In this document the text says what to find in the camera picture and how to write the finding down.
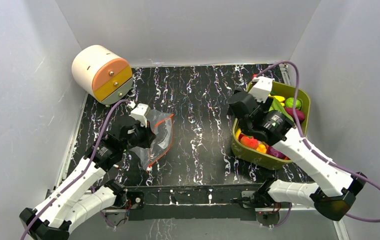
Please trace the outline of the clear zip bag orange zipper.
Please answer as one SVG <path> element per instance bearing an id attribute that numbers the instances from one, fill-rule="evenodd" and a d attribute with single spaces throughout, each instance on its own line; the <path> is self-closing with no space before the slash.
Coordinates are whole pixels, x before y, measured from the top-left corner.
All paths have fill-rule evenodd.
<path id="1" fill-rule="evenodd" d="M 146 115 L 156 138 L 150 148 L 134 147 L 131 149 L 140 159 L 141 166 L 147 172 L 170 150 L 173 143 L 173 114 L 150 109 Z"/>

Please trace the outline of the yellow toy banana bunch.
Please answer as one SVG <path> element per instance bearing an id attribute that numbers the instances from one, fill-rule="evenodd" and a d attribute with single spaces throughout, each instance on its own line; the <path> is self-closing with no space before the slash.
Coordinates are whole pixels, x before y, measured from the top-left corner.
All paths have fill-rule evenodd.
<path id="1" fill-rule="evenodd" d="M 279 95 L 273 95 L 272 97 L 276 99 L 281 104 L 281 106 L 283 107 L 285 106 L 285 101 L 286 101 L 285 97 L 279 96 Z"/>

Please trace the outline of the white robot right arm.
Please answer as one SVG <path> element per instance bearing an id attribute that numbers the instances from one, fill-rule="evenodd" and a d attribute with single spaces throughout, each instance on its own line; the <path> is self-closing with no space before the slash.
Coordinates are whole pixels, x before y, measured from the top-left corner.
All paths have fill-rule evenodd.
<path id="1" fill-rule="evenodd" d="M 269 110 L 273 100 L 269 97 L 265 103 L 258 103 L 251 94 L 237 91 L 228 100 L 229 111 L 238 120 L 243 134 L 283 153 L 314 182 L 270 179 L 247 199 L 266 207 L 281 202 L 301 204 L 315 208 L 330 220 L 341 220 L 354 204 L 365 181 L 320 159 L 317 151 L 306 146 L 307 140 L 299 135 L 290 118 L 280 111 Z"/>

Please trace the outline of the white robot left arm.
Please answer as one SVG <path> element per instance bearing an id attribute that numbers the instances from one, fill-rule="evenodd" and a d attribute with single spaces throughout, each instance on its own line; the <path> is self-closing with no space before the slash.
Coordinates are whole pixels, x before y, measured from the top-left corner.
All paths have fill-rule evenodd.
<path id="1" fill-rule="evenodd" d="M 20 213 L 22 238 L 66 240 L 74 229 L 103 209 L 125 207 L 129 202 L 127 190 L 113 180 L 85 199 L 82 196 L 113 168 L 125 151 L 149 148 L 155 138 L 145 117 L 121 116 L 110 131 L 102 129 L 67 179 L 43 202 Z"/>

